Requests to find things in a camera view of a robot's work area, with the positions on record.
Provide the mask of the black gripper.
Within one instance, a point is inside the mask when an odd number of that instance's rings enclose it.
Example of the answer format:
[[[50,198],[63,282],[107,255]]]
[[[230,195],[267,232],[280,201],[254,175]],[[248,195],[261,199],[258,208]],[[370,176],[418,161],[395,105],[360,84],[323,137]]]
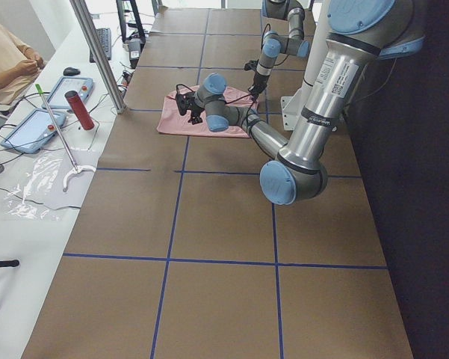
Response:
[[[267,76],[260,73],[255,73],[253,77],[253,84],[250,87],[250,99],[253,102],[258,101],[259,94],[267,87]]]
[[[198,105],[194,99],[189,100],[189,109],[191,111],[191,116],[188,122],[191,124],[195,124],[196,119],[196,124],[202,123],[201,114],[205,109],[201,105]]]

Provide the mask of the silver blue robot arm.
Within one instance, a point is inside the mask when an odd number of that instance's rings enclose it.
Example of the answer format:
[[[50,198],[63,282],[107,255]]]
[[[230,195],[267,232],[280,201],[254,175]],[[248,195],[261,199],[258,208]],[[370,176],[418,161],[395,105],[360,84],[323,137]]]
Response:
[[[286,20],[289,31],[287,36],[281,36],[272,30],[264,32],[258,60],[248,61],[244,65],[246,71],[254,72],[253,83],[248,88],[253,101],[266,89],[279,55],[305,58],[310,50],[309,41],[304,39],[305,10],[299,1],[263,1],[261,13],[269,19]]]
[[[274,31],[261,39],[261,55],[247,64],[254,72],[252,99],[267,87],[279,55],[307,58],[305,78],[283,109],[294,107],[296,121],[289,138],[280,135],[251,108],[227,102],[226,80],[209,75],[196,90],[177,93],[180,114],[193,124],[206,123],[212,132],[243,129],[269,156],[260,172],[260,186],[272,203],[288,205],[318,196],[327,184],[320,158],[344,108],[372,61],[401,58],[418,52],[424,43],[426,1],[325,1],[312,41],[304,38],[305,11],[299,1],[265,1],[262,13],[285,20],[289,33]]]

